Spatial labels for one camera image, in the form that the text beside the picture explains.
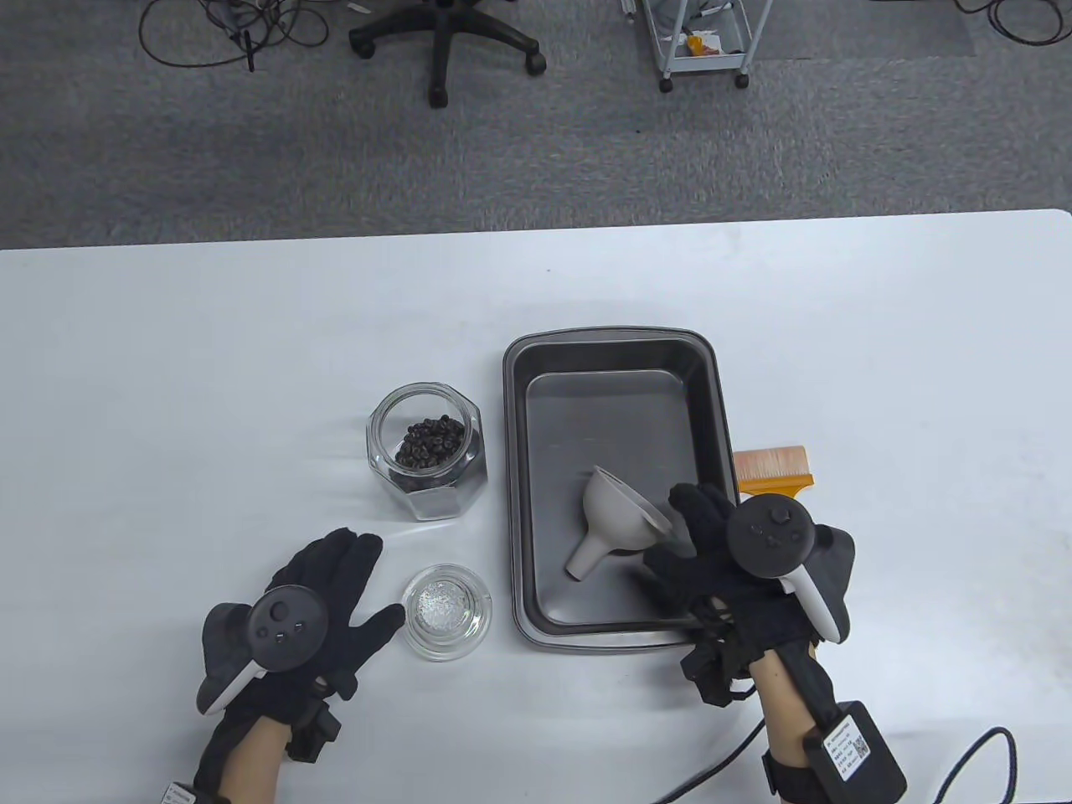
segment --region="floor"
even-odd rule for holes
[[[428,39],[360,61],[342,3],[324,47],[251,75],[151,62],[144,0],[3,0],[0,248],[1072,207],[1072,40],[1013,45],[949,0],[776,0],[749,89],[662,95],[619,0],[486,6],[547,74],[462,38],[432,111]],[[162,55],[233,53],[192,0],[159,12]]]

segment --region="white funnel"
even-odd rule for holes
[[[566,571],[578,581],[611,550],[644,550],[660,535],[673,533],[658,508],[599,466],[584,487],[584,517],[589,532],[566,563]]]

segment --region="glass dish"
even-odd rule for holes
[[[405,638],[431,661],[471,653],[491,623],[491,594],[472,570],[437,564],[417,574],[402,595]]]
[[[488,480],[480,411],[443,383],[388,393],[369,418],[366,443],[372,471],[420,521],[461,516]]]

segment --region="skin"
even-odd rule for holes
[[[786,666],[774,651],[768,651],[763,658],[748,666],[748,671],[756,682],[756,691],[766,719],[771,756],[787,768],[807,768],[804,735],[815,728],[815,719],[790,681]],[[791,804],[785,799],[781,801],[783,804]]]
[[[230,804],[273,804],[291,727],[262,717],[227,758],[220,795]]]

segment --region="office chair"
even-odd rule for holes
[[[362,59],[376,53],[375,40],[392,33],[435,31],[432,41],[432,86],[428,103],[433,109],[447,105],[447,60],[450,58],[450,40],[456,33],[472,33],[509,45],[525,55],[528,75],[540,75],[547,70],[547,59],[539,51],[539,42],[530,39],[506,23],[476,10],[480,0],[422,0],[391,12],[383,19],[355,28],[349,32],[349,46]]]

